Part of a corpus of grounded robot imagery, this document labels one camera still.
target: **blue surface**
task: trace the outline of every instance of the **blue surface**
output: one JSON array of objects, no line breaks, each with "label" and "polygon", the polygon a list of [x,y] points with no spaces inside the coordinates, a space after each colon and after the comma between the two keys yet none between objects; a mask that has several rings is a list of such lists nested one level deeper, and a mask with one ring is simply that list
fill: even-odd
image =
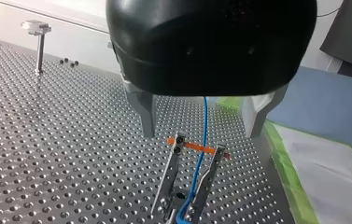
[{"label": "blue surface", "polygon": [[352,145],[352,77],[301,67],[267,119]]}]

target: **green tape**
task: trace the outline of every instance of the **green tape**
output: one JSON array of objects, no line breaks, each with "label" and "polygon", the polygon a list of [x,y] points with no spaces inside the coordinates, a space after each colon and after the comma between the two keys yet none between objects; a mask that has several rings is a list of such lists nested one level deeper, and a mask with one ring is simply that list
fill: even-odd
[{"label": "green tape", "polygon": [[290,211],[295,223],[318,224],[315,211],[303,190],[301,181],[292,165],[280,134],[277,132],[275,126],[268,121],[265,122],[263,131],[267,136],[270,149],[272,150],[272,159],[280,176],[287,199],[289,200]]},{"label": "green tape", "polygon": [[239,109],[242,106],[242,97],[219,97],[217,104],[224,105],[230,108]]}]

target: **white surface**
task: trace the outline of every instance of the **white surface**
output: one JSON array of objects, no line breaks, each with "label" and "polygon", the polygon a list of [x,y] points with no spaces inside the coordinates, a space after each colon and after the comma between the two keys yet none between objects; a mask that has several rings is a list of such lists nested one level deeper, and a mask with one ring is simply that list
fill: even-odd
[{"label": "white surface", "polygon": [[44,21],[52,27],[52,31],[45,36],[45,53],[120,73],[115,54],[107,47],[109,34],[2,4],[0,4],[0,40],[36,49],[37,37],[28,35],[21,28],[21,23],[27,20]]},{"label": "white surface", "polygon": [[0,0],[0,2],[108,32],[106,0]]},{"label": "white surface", "polygon": [[352,223],[352,148],[275,127],[319,223]]}]

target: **orange tube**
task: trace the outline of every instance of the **orange tube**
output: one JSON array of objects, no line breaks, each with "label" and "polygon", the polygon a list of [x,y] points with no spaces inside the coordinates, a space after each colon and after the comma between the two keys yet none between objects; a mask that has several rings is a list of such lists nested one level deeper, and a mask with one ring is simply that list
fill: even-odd
[{"label": "orange tube", "polygon": [[[175,142],[174,137],[167,138],[167,144],[172,145],[174,142]],[[184,147],[195,149],[196,151],[203,151],[204,153],[208,153],[208,154],[214,154],[216,152],[216,150],[212,147],[203,147],[199,144],[194,144],[189,142],[184,143]]]}]

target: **metal post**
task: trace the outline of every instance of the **metal post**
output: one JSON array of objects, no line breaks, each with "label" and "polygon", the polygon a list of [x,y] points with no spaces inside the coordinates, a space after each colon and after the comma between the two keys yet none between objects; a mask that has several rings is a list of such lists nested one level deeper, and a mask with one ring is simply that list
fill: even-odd
[{"label": "metal post", "polygon": [[42,74],[42,60],[44,58],[44,43],[45,43],[45,35],[40,35],[38,37],[38,49],[36,50],[36,68],[35,72],[38,74]]},{"label": "metal post", "polygon": [[35,72],[40,75],[43,73],[42,62],[44,58],[45,34],[51,31],[51,27],[43,21],[24,21],[21,23],[21,28],[27,30],[29,35],[38,36]]}]

